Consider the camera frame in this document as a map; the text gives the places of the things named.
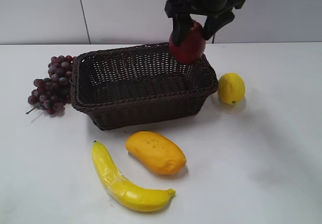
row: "banana tip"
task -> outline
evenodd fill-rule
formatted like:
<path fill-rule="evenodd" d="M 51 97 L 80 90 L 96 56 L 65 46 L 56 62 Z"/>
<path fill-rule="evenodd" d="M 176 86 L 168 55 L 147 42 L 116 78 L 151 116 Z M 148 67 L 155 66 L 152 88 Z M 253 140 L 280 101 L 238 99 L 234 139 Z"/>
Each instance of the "banana tip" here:
<path fill-rule="evenodd" d="M 175 196 L 176 191 L 175 191 L 174 189 L 169 189 L 169 190 L 168 190 L 168 193 L 169 193 L 169 195 L 172 197 L 172 196 Z"/>

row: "brown wicker basket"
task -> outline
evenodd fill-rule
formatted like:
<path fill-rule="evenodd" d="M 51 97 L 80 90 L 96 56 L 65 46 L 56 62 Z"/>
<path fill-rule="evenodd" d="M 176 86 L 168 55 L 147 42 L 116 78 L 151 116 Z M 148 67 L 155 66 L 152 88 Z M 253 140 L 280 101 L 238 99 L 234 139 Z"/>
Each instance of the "brown wicker basket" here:
<path fill-rule="evenodd" d="M 72 106 L 101 130 L 197 114 L 217 91 L 205 55 L 182 65 L 167 43 L 81 54 L 73 66 Z"/>

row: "yellow banana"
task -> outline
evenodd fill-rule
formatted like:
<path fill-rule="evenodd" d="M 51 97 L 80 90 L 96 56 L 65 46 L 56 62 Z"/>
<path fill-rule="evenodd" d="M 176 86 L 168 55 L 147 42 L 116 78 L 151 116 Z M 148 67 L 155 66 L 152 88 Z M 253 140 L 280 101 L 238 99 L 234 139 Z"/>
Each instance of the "yellow banana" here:
<path fill-rule="evenodd" d="M 176 194 L 174 189 L 152 190 L 133 184 L 117 169 L 105 146 L 97 141 L 93 145 L 93 161 L 110 195 L 130 209 L 147 212 L 160 210 Z"/>

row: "white wall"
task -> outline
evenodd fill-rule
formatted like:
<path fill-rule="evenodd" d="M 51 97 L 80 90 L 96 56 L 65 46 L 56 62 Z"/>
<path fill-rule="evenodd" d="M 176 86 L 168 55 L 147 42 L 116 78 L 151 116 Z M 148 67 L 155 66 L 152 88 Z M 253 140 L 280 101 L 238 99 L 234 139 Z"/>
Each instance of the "white wall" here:
<path fill-rule="evenodd" d="M 91 42 L 167 41 L 166 0 L 83 0 Z M 88 43 L 79 0 L 0 0 L 0 44 Z M 216 42 L 322 41 L 320 0 L 246 0 Z"/>
<path fill-rule="evenodd" d="M 0 44 L 88 44 L 79 0 L 0 0 Z"/>

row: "red apple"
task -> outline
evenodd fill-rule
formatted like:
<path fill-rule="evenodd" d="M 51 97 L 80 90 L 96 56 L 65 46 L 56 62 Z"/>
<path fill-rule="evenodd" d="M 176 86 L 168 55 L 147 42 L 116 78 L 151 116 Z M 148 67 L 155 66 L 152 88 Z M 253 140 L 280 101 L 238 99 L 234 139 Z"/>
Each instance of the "red apple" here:
<path fill-rule="evenodd" d="M 172 34 L 169 40 L 169 52 L 181 64 L 195 64 L 202 56 L 206 47 L 206 41 L 202 37 L 202 26 L 194 21 L 194 27 L 183 40 L 183 42 L 176 46 L 172 41 Z"/>

